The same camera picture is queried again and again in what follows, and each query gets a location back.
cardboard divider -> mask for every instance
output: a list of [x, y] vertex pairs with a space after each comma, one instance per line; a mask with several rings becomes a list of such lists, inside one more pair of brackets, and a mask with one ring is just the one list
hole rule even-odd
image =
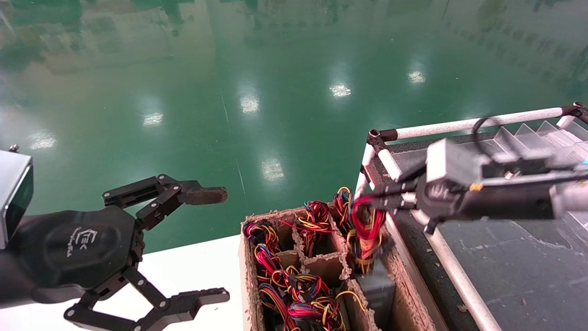
[[[390, 234], [384, 227], [384, 236]], [[397, 250], [389, 251], [384, 258], [384, 266], [390, 279], [396, 281], [396, 290], [392, 303], [392, 319], [389, 330], [424, 331], [435, 330], [433, 320], [427, 313], [425, 304], [410, 279], [406, 267]]]
[[302, 272], [320, 276], [329, 287], [339, 287], [351, 275], [345, 256], [339, 252], [303, 257]]
[[359, 300], [351, 294], [343, 294], [343, 301], [345, 302], [345, 309], [347, 310], [347, 316], [349, 318], [351, 330], [362, 330], [362, 331], [381, 331], [377, 326], [373, 318], [373, 310], [368, 309], [368, 301], [359, 284], [354, 279], [345, 281], [342, 287], [343, 291], [351, 291], [358, 295]]
[[298, 251], [281, 251], [279, 253], [276, 253], [276, 256], [280, 259], [280, 263], [282, 264], [282, 267], [284, 269], [289, 266], [294, 266], [296, 267], [296, 269], [300, 270], [302, 264], [300, 262], [300, 256], [298, 255]]

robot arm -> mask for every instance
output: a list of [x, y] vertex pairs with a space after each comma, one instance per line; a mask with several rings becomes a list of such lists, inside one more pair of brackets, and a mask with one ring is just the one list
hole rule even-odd
[[[447, 139], [427, 148], [426, 158], [396, 183], [376, 188], [364, 200], [397, 213], [420, 209], [430, 218], [425, 232], [447, 220], [557, 220], [588, 211], [588, 165], [564, 148], [489, 155]], [[411, 193], [414, 200], [405, 200]], [[573, 235], [588, 243], [588, 231]]]
[[[32, 162], [25, 155], [0, 152], [0, 180], [10, 180], [3, 196], [0, 234], [0, 309], [27, 303], [58, 303], [81, 297], [64, 318], [87, 329], [159, 331], [168, 324], [194, 319], [204, 304], [229, 300], [225, 289], [185, 292], [164, 297], [140, 272], [143, 231], [151, 230], [182, 204], [221, 203], [223, 187], [204, 188], [197, 181], [167, 175], [147, 178], [104, 192], [105, 208], [24, 214], [32, 197]], [[132, 217], [123, 209], [152, 200]], [[98, 300], [127, 283], [153, 309], [138, 321], [94, 312]]]

yellow wire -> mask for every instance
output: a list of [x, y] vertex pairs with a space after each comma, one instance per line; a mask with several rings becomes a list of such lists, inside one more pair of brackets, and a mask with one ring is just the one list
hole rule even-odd
[[362, 310], [365, 312], [366, 309], [363, 307], [363, 303], [361, 300], [359, 300], [359, 296], [357, 295], [357, 293], [353, 292], [353, 291], [342, 291], [339, 292], [339, 294], [337, 294], [337, 296], [335, 297], [335, 300], [337, 300], [342, 294], [353, 294], [353, 296], [355, 297], [355, 299], [358, 300], [359, 306], [362, 308]]
[[350, 189], [348, 189], [346, 186], [343, 186], [342, 188], [340, 188], [340, 189], [337, 191], [337, 194], [341, 193], [341, 191], [343, 191], [343, 190], [347, 191], [347, 193], [351, 193], [351, 190], [350, 190]]

black wire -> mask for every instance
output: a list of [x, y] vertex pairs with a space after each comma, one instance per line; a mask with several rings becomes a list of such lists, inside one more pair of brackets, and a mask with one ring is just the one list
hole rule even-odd
[[[490, 159], [491, 163], [500, 164], [500, 162], [496, 161], [496, 159], [492, 157], [492, 155], [487, 151], [487, 149], [485, 149], [484, 146], [482, 146], [482, 142], [480, 141], [480, 137], [478, 136], [478, 131], [482, 127], [482, 124], [484, 124], [488, 120], [490, 120], [497, 127], [500, 127], [501, 125], [495, 117], [482, 117], [472, 127], [472, 138], [474, 140], [474, 145], [476, 146], [477, 150], [480, 151], [480, 153], [487, 156]], [[505, 139], [505, 143], [508, 145], [508, 148], [518, 156], [519, 159], [523, 158], [520, 151], [513, 145], [512, 141], [510, 141], [507, 138]]]
[[502, 187], [506, 188], [506, 187], [535, 186], [535, 185], [546, 185], [546, 184], [560, 184], [560, 183], [567, 183], [570, 181], [581, 181], [581, 180], [588, 180], [588, 174], [578, 175], [575, 177], [568, 177], [568, 178], [551, 178], [551, 179], [537, 180], [537, 181], [524, 182], [524, 183], [506, 182], [506, 183], [500, 183], [497, 185], [484, 184], [484, 188], [502, 188]]

black joint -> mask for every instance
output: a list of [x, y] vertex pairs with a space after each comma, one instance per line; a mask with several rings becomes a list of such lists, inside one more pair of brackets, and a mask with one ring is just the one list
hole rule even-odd
[[367, 171], [367, 170], [366, 170], [366, 168], [363, 166], [363, 164], [362, 164], [362, 165], [359, 167], [359, 172], [360, 172], [360, 173], [362, 173], [362, 174], [363, 174], [363, 175], [366, 177], [366, 179], [367, 179], [368, 183], [370, 183], [370, 178], [369, 178], [369, 176], [368, 176], [368, 171]]
[[369, 136], [372, 137], [372, 138], [378, 138], [378, 137], [380, 137], [380, 131], [379, 130], [376, 130], [376, 129], [369, 130], [369, 132], [367, 134], [369, 134]]
[[384, 144], [384, 141], [380, 136], [380, 131], [376, 129], [369, 130], [366, 142], [373, 147], [376, 154], [386, 148], [386, 144]]

